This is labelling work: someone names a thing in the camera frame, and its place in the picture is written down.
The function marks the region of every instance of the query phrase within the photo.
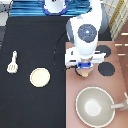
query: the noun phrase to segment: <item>small white plate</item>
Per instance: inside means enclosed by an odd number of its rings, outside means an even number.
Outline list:
[[[50,80],[50,73],[45,68],[37,68],[32,71],[30,75],[30,82],[35,87],[43,87],[48,84]]]

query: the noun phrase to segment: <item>black table surface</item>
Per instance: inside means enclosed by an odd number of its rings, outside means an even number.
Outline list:
[[[66,23],[70,17],[10,17],[0,51],[0,128],[66,128]],[[56,65],[53,64],[54,49]],[[17,51],[18,72],[7,66]],[[48,85],[36,88],[30,74],[49,70]]]

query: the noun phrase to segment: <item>white bowl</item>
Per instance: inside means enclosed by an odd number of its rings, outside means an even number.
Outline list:
[[[91,127],[105,127],[115,116],[112,97],[99,87],[87,87],[76,98],[76,111],[80,119]]]

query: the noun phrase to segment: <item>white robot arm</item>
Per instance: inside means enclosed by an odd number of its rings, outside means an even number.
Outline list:
[[[82,65],[83,68],[93,66],[93,63],[102,63],[105,53],[95,54],[98,42],[98,31],[102,21],[102,9],[100,0],[90,0],[92,11],[70,18],[66,24],[67,36],[75,47],[67,49],[65,65]]]

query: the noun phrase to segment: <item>pink countertop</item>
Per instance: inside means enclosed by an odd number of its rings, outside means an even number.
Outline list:
[[[109,77],[102,76],[98,72],[98,64],[94,65],[92,74],[87,78],[78,76],[74,69],[66,71],[66,128],[90,128],[79,119],[75,109],[76,97],[86,87],[96,86],[106,90],[115,103],[125,100],[124,92],[126,92],[126,88],[115,43],[112,41],[100,41],[98,45],[107,45],[111,48],[112,53],[105,58],[105,61],[114,65],[115,73]],[[66,48],[72,46],[72,44],[66,43]],[[123,112],[116,110],[114,120],[105,128],[128,128],[128,110]]]

